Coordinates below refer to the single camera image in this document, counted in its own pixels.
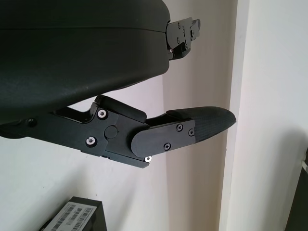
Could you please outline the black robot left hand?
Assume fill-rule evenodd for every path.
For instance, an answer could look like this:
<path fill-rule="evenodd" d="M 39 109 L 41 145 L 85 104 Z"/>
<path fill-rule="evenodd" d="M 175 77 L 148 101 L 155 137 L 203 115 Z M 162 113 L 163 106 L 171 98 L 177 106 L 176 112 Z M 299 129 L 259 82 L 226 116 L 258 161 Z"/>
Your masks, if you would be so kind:
<path fill-rule="evenodd" d="M 205 106 L 146 113 L 106 96 L 164 74 L 201 22 L 172 22 L 161 0 L 3 0 L 0 135 L 25 137 L 145 168 L 207 140 L 235 115 Z"/>

